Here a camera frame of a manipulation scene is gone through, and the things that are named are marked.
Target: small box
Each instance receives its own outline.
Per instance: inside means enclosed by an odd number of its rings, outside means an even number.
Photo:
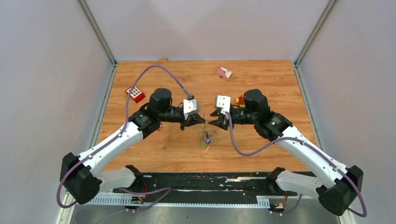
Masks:
[[[223,67],[219,67],[216,72],[214,73],[217,77],[220,77],[225,80],[230,80],[231,75],[233,72]]]
[[[125,92],[128,95],[129,95],[130,89],[131,89],[131,87],[129,87],[127,90],[125,90]],[[133,88],[132,94],[130,96],[136,103],[139,103],[142,99],[144,99],[146,97],[144,95],[144,93],[141,90],[139,90],[136,86]]]

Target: gray wall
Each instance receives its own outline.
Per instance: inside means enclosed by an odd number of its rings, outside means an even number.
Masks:
[[[117,60],[294,60],[328,0],[87,2]]]
[[[0,1],[0,223],[55,222],[62,157],[88,147],[110,73],[77,1]]]
[[[340,0],[302,64],[324,150],[363,169],[358,224],[396,219],[395,12],[394,0]]]

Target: metal corner frame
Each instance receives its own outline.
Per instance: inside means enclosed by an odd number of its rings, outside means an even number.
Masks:
[[[98,138],[99,138],[99,135],[100,135],[100,129],[102,128],[103,118],[105,117],[107,103],[109,102],[110,92],[111,92],[111,89],[113,87],[113,82],[114,82],[114,78],[115,78],[115,73],[117,71],[117,67],[118,67],[117,64],[114,65],[112,73],[110,74],[109,81],[108,81],[107,86],[106,86],[105,95],[103,97],[103,101],[102,101],[102,104],[101,104],[101,107],[100,107],[98,119],[97,119],[96,124],[95,124],[95,129],[93,131],[92,139],[91,139],[89,147],[95,146],[97,144],[97,142],[98,142]]]
[[[346,210],[345,213],[339,217],[339,221],[341,224],[356,224],[354,215],[348,210]]]
[[[305,42],[305,45],[303,49],[301,50],[300,54],[298,55],[295,65],[300,65],[301,62],[303,61],[306,53],[308,52],[310,46],[312,45],[313,41],[315,40],[316,36],[318,35],[320,29],[322,28],[324,22],[326,21],[328,15],[331,13],[333,10],[335,4],[337,3],[338,0],[329,0],[327,3],[325,9],[323,10],[322,14],[319,17],[318,22],[316,23],[315,27],[313,28],[310,36],[308,37],[307,41]]]
[[[300,54],[298,55],[297,59],[295,61],[292,61],[293,64],[293,68],[294,68],[294,73],[296,74],[296,78],[298,81],[298,85],[300,86],[300,91],[301,94],[303,96],[303,100],[305,103],[305,108],[307,109],[311,124],[312,124],[312,128],[315,134],[315,138],[318,142],[318,146],[323,150],[323,146],[321,144],[321,137],[320,137],[320,133],[319,133],[319,129],[317,127],[317,120],[316,120],[316,116],[315,114],[312,112],[312,105],[311,105],[311,101],[309,98],[309,95],[306,92],[306,85],[305,85],[305,81],[304,81],[304,76],[303,73],[301,71],[300,65],[305,57],[305,55],[307,54],[307,52],[309,51],[311,45],[313,44],[313,42],[315,41],[316,37],[318,36],[319,32],[321,31],[326,19],[328,18],[329,14],[332,12],[332,10],[334,9],[334,6],[336,5],[336,3],[338,2],[338,0],[329,0],[325,9],[323,10],[322,14],[320,15],[318,22],[315,24],[315,27],[313,28],[310,36],[308,37],[307,41],[305,42]]]
[[[319,129],[316,126],[316,117],[314,116],[314,114],[312,112],[311,101],[309,99],[308,94],[305,91],[305,82],[304,82],[303,76],[301,75],[300,66],[293,66],[293,69],[294,69],[294,73],[296,74],[298,86],[300,87],[300,92],[301,92],[301,95],[304,100],[305,108],[307,109],[308,117],[310,119],[312,129],[313,129],[313,133],[315,134],[315,138],[316,138],[319,148],[321,148],[323,150],[323,147],[322,147],[322,144],[320,141],[321,137],[319,135]]]
[[[66,192],[62,203],[63,204],[71,204],[71,203],[73,203],[73,200],[74,200],[73,196],[71,196],[71,194]],[[71,217],[73,216],[74,208],[75,208],[75,206],[72,206],[68,209],[61,208],[59,210],[58,217],[57,217],[57,220],[55,221],[55,224],[69,224],[71,221]]]
[[[81,10],[84,12],[84,15],[86,16],[89,24],[91,25],[91,28],[93,32],[95,33],[96,37],[98,38],[98,41],[100,45],[102,46],[103,50],[106,53],[107,58],[109,59],[110,63],[113,65],[113,67],[117,64],[117,60],[114,58],[114,55],[112,54],[110,47],[108,46],[102,32],[99,29],[98,24],[95,21],[95,18],[92,15],[92,12],[90,11],[88,4],[86,3],[85,0],[77,0],[79,3]]]

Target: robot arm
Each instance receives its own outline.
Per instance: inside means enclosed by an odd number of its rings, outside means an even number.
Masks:
[[[180,123],[181,130],[184,130],[184,127],[205,123],[205,120],[198,115],[198,103],[193,96],[183,101],[183,107],[172,106],[171,102],[172,94],[169,90],[157,89],[150,96],[149,102],[129,117],[122,134],[120,133],[122,128],[120,128],[95,147],[77,156],[69,153],[63,158],[60,179],[80,160],[87,156],[89,158],[78,166],[64,182],[65,188],[79,204],[89,202],[99,192],[127,188],[134,183],[138,171],[131,165],[111,171],[103,171],[103,168],[123,151],[157,130],[161,121]],[[105,144],[105,148],[91,156],[92,152]]]
[[[318,198],[328,211],[338,216],[342,215],[357,197],[357,194],[338,170],[346,173],[359,191],[361,191],[363,179],[362,170],[357,166],[348,168],[345,164],[320,151],[325,158],[336,165],[336,168],[333,168],[322,156],[305,145],[309,144],[320,150],[304,137],[289,120],[270,110],[267,98],[260,90],[247,91],[244,94],[244,100],[245,107],[235,108],[231,105],[230,97],[217,96],[215,98],[216,111],[211,116],[218,117],[218,119],[209,122],[209,124],[228,130],[229,119],[231,119],[233,125],[254,125],[258,134],[270,141],[288,137],[285,140],[277,141],[276,144],[297,157],[316,177],[299,175],[283,168],[276,168],[268,178],[272,179],[280,189]]]

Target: wooden floor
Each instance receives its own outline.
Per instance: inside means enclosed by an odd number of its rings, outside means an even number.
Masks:
[[[161,64],[171,70],[199,102],[199,114],[206,120],[214,111],[213,103],[217,95],[231,96],[232,100],[250,89],[260,89],[268,98],[271,110],[288,118],[309,140],[316,143],[312,127],[305,109],[300,89],[291,62],[288,60],[254,61],[155,61],[120,62],[107,105],[99,140],[118,130],[125,119],[125,90],[149,65]],[[214,75],[223,66],[234,71],[230,81]],[[129,115],[148,102],[156,88],[164,87],[172,91],[173,105],[179,105],[185,97],[176,82],[159,68],[150,69],[138,82],[146,98],[136,105],[130,100]],[[212,143],[201,146],[201,125],[187,127],[184,131],[179,124],[164,123],[162,131],[154,132],[144,141],[130,147],[107,167],[119,169],[132,164],[140,171],[272,171],[276,167],[297,171],[307,170],[295,157],[278,146],[271,146],[261,153],[244,157],[235,152],[229,131],[209,126]],[[253,126],[236,126],[235,141],[245,153],[255,151],[268,143],[260,137]]]

